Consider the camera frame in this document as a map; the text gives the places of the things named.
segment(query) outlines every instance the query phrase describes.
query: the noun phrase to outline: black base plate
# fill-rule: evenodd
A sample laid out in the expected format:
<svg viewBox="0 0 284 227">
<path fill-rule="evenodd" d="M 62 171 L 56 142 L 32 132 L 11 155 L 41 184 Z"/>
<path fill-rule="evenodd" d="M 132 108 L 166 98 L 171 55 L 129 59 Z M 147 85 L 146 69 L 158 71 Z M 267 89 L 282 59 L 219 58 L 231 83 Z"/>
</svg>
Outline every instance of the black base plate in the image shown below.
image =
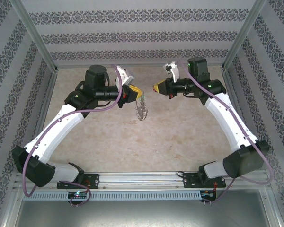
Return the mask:
<svg viewBox="0 0 284 227">
<path fill-rule="evenodd" d="M 204 200 L 201 200 L 201 202 L 209 202 L 209 201 L 215 201 L 217 198 L 217 193 L 213 190 L 211 191 L 200 191 L 201 198 Z"/>
<path fill-rule="evenodd" d="M 217 188 L 226 187 L 223 177 L 208 179 L 204 184 L 201 183 L 198 173 L 183 173 L 181 177 L 183 178 L 184 188 L 214 188 L 215 183 L 217 183 Z"/>
<path fill-rule="evenodd" d="M 82 185 L 88 187 L 89 189 L 98 189 L 99 174 L 84 174 Z M 82 189 L 82 187 L 58 182 L 57 189 Z"/>
</svg>

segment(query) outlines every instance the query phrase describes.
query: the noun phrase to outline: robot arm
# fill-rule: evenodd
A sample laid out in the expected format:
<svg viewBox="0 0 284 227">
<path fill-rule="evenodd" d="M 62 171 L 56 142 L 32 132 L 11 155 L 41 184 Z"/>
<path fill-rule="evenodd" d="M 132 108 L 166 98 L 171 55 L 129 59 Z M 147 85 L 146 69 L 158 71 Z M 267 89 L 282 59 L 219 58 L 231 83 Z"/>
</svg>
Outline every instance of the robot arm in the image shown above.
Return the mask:
<svg viewBox="0 0 284 227">
<path fill-rule="evenodd" d="M 222 83 L 219 80 L 210 80 L 210 73 L 207 69 L 206 59 L 188 59 L 189 73 L 199 84 L 201 84 L 203 88 L 210 91 L 226 103 L 229 106 L 229 109 L 226 109 L 216 99 L 208 96 L 204 91 L 198 88 L 191 79 L 181 79 L 179 75 L 175 75 L 175 72 L 178 72 L 178 70 L 174 70 L 174 68 L 177 67 L 175 62 L 166 64 L 163 67 L 168 73 L 173 72 L 173 77 L 166 78 L 154 85 L 153 90 L 157 93 L 168 96 L 169 99 L 174 98 L 177 93 L 182 93 L 185 96 L 193 93 L 194 96 L 192 97 L 200 99 L 201 103 L 214 115 L 224 131 L 231 147 L 231 154 L 223 160 L 214 161 L 199 167 L 198 175 L 200 181 L 205 183 L 208 179 L 220 176 L 236 178 L 259 169 L 263 165 L 263 159 L 244 136 L 241 129 L 233 119 L 229 109 L 235 113 L 249 138 L 256 144 L 264 155 L 266 155 L 269 151 L 269 145 L 266 141 L 258 141 L 257 137 L 247 128 L 237 112 L 234 110 Z"/>
<path fill-rule="evenodd" d="M 60 119 L 63 115 L 76 110 L 95 109 L 98 107 L 98 101 L 116 100 L 120 89 L 122 90 L 121 98 L 118 101 L 120 108 L 122 108 L 124 103 L 130 103 L 140 98 L 142 91 L 131 85 L 134 77 L 120 66 L 117 66 L 117 69 L 121 75 L 122 87 L 119 87 L 119 79 L 116 79 L 114 86 L 109 85 L 109 76 L 106 68 L 103 66 L 92 65 L 86 71 L 85 80 L 81 81 L 75 91 L 68 95 L 65 105 L 62 106 L 51 123 L 35 139 L 26 144 L 24 148 L 16 146 L 12 150 L 12 156 L 19 172 L 22 173 L 24 162 L 40 136 L 54 121 Z M 43 187 L 50 181 L 82 183 L 84 171 L 80 167 L 73 163 L 51 163 L 49 159 L 65 136 L 78 123 L 83 121 L 87 115 L 88 113 L 71 114 L 59 120 L 59 123 L 54 125 L 44 135 L 28 162 L 26 172 L 26 177 L 38 187 Z"/>
</svg>

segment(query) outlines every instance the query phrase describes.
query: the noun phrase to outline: cable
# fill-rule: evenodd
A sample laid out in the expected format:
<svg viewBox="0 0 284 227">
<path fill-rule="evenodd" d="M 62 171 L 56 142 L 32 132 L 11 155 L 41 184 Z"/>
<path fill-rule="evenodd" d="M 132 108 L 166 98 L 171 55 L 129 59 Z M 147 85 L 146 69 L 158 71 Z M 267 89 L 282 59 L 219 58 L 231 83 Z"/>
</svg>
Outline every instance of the cable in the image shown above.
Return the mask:
<svg viewBox="0 0 284 227">
<path fill-rule="evenodd" d="M 208 94 L 210 97 L 215 98 L 219 103 L 221 103 L 232 115 L 233 119 L 235 120 L 235 122 L 237 123 L 238 127 L 241 129 L 243 135 L 245 136 L 245 138 L 248 140 L 248 142 L 252 145 L 252 147 L 257 151 L 257 153 L 260 155 L 260 157 L 263 159 L 263 161 L 265 162 L 265 164 L 267 165 L 267 168 L 269 170 L 269 179 L 268 181 L 265 182 L 258 182 L 258 181 L 254 181 L 251 179 L 248 179 L 244 176 L 241 176 L 242 179 L 255 183 L 255 184 L 259 184 L 259 185 L 265 185 L 268 184 L 270 182 L 272 182 L 272 180 L 274 179 L 274 172 L 273 169 L 271 168 L 268 160 L 265 158 L 265 156 L 262 154 L 262 152 L 259 150 L 259 148 L 253 143 L 253 141 L 249 138 L 249 135 L 245 132 L 244 128 L 242 127 L 242 125 L 240 124 L 239 120 L 237 119 L 235 113 L 232 111 L 232 109 L 230 109 L 230 107 L 224 103 L 220 98 L 218 98 L 217 96 L 215 96 L 213 93 L 211 93 L 210 91 L 206 90 L 204 87 L 202 87 L 196 80 L 195 78 L 192 77 L 192 75 L 190 75 L 190 73 L 188 72 L 188 70 L 185 68 L 185 66 L 183 65 L 183 63 L 178 60 L 178 64 L 181 65 L 181 67 L 183 68 L 183 70 L 185 71 L 185 73 L 189 76 L 189 78 L 193 81 L 193 83 L 200 88 L 203 92 L 205 92 L 206 94 Z"/>
<path fill-rule="evenodd" d="M 119 102 L 120 100 L 120 97 L 121 97 L 121 94 L 122 94 L 122 79 L 121 79 L 121 75 L 119 73 L 119 70 L 118 68 L 115 66 L 115 65 L 111 65 L 112 68 L 115 69 L 115 71 L 117 72 L 117 76 L 119 78 L 119 87 L 120 87 L 120 90 L 119 90 L 119 94 L 118 94 L 118 97 L 117 99 L 114 101 L 113 104 L 111 104 L 109 107 L 106 107 L 106 108 L 103 108 L 103 109 L 92 109 L 92 110 L 76 110 L 76 111 L 72 111 L 72 112 L 69 112 L 65 115 L 63 115 L 62 117 L 58 118 L 56 121 L 54 121 L 51 125 L 48 126 L 48 128 L 44 131 L 44 133 L 39 137 L 39 139 L 37 140 L 36 144 L 34 145 L 34 147 L 32 148 L 32 150 L 29 152 L 26 160 L 25 160 L 25 163 L 24 163 L 24 166 L 23 166 L 23 171 L 22 171 L 22 186 L 23 186 L 23 193 L 25 196 L 27 197 L 30 197 L 32 196 L 32 194 L 34 193 L 37 185 L 35 185 L 31 191 L 30 194 L 28 194 L 27 192 L 27 186 L 26 186 L 26 181 L 25 181 L 25 177 L 26 177 L 26 171 L 27 171 L 27 165 L 28 165 L 28 162 L 31 158 L 31 156 L 33 155 L 34 151 L 36 150 L 36 148 L 38 147 L 38 144 L 40 144 L 41 140 L 44 138 L 44 136 L 49 132 L 49 130 L 54 126 L 56 125 L 58 122 L 60 122 L 62 119 L 64 119 L 65 117 L 68 117 L 69 115 L 72 115 L 72 114 L 76 114 L 76 113 L 86 113 L 86 112 L 101 112 L 101 111 L 105 111 L 105 110 L 109 110 L 111 108 L 113 108 L 115 105 L 117 105 L 117 103 Z M 76 186 L 80 186 L 80 187 L 83 187 L 85 188 L 84 185 L 80 185 L 80 184 L 76 184 L 76 183 L 71 183 L 73 185 L 76 185 Z"/>
<path fill-rule="evenodd" d="M 109 101 L 108 103 L 106 103 L 105 105 L 97 105 L 96 108 L 98 108 L 98 107 L 106 107 L 106 106 L 108 106 L 109 104 L 110 104 L 110 101 Z"/>
<path fill-rule="evenodd" d="M 75 185 L 75 186 L 78 186 L 78 187 L 81 187 L 81 188 L 85 188 L 85 189 L 88 191 L 88 193 L 89 193 L 89 196 L 88 196 L 88 198 L 87 198 L 85 201 L 83 201 L 83 202 L 80 203 L 80 204 L 76 204 L 76 205 L 72 203 L 72 199 L 73 199 L 74 197 L 71 197 L 71 201 L 70 201 L 70 205 L 71 205 L 71 206 L 76 206 L 76 207 L 82 206 L 83 204 L 87 203 L 87 202 L 90 200 L 90 198 L 91 198 L 91 191 L 90 191 L 90 189 L 89 189 L 88 187 L 86 187 L 86 186 L 84 186 L 84 185 L 81 185 L 81 184 L 78 184 L 78 183 L 69 182 L 69 181 L 60 181 L 60 182 L 72 184 L 72 185 Z"/>
<path fill-rule="evenodd" d="M 178 177 L 183 178 L 184 172 L 183 171 L 179 171 L 179 172 L 177 172 L 177 175 L 178 175 Z"/>
<path fill-rule="evenodd" d="M 195 97 L 195 96 L 188 96 L 188 95 L 185 95 L 184 93 L 183 93 L 183 96 L 186 97 L 186 98 L 197 98 L 197 97 Z"/>
<path fill-rule="evenodd" d="M 202 200 L 205 200 L 206 202 L 209 202 L 210 205 L 212 203 L 217 202 L 218 200 L 220 200 L 226 194 L 226 192 L 229 190 L 229 188 L 232 186 L 232 184 L 234 183 L 235 180 L 236 180 L 236 178 L 233 178 L 231 183 L 227 186 L 227 188 L 223 191 L 223 193 L 218 198 L 216 198 L 214 201 L 210 201 L 210 200 L 204 199 L 204 198 L 202 198 Z"/>
</svg>

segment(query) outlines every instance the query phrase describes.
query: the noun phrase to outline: marble floor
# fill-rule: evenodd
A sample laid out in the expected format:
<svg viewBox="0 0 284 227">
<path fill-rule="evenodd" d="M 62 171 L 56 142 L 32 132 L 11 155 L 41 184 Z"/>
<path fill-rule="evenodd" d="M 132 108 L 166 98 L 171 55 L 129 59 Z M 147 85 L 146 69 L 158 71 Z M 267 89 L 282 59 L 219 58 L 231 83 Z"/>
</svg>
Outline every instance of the marble floor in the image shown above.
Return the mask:
<svg viewBox="0 0 284 227">
<path fill-rule="evenodd" d="M 84 80 L 86 70 L 59 70 L 46 125 Z M 168 100 L 153 92 L 153 84 L 170 76 L 162 67 L 129 70 L 135 75 L 133 84 L 144 90 L 149 110 L 145 121 L 138 120 L 135 102 L 90 113 L 61 142 L 51 161 L 73 162 L 87 172 L 188 171 L 230 154 L 222 129 L 198 99 L 178 95 Z M 107 71 L 115 81 L 114 70 Z M 219 66 L 209 67 L 209 72 L 211 79 L 223 81 Z"/>
</svg>

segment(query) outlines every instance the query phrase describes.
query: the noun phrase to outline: gray metal surface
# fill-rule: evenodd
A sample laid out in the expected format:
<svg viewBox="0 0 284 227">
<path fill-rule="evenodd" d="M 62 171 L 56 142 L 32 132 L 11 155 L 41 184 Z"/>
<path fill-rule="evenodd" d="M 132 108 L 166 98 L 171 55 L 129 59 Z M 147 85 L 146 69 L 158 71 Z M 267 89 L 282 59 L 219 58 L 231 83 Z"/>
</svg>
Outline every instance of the gray metal surface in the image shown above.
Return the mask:
<svg viewBox="0 0 284 227">
<path fill-rule="evenodd" d="M 217 204 L 199 201 L 23 201 L 17 227 L 266 227 L 258 190 L 232 190 Z"/>
<path fill-rule="evenodd" d="M 35 192 L 24 201 L 66 201 L 68 192 Z M 92 192 L 91 201 L 199 200 L 200 191 Z"/>
</svg>

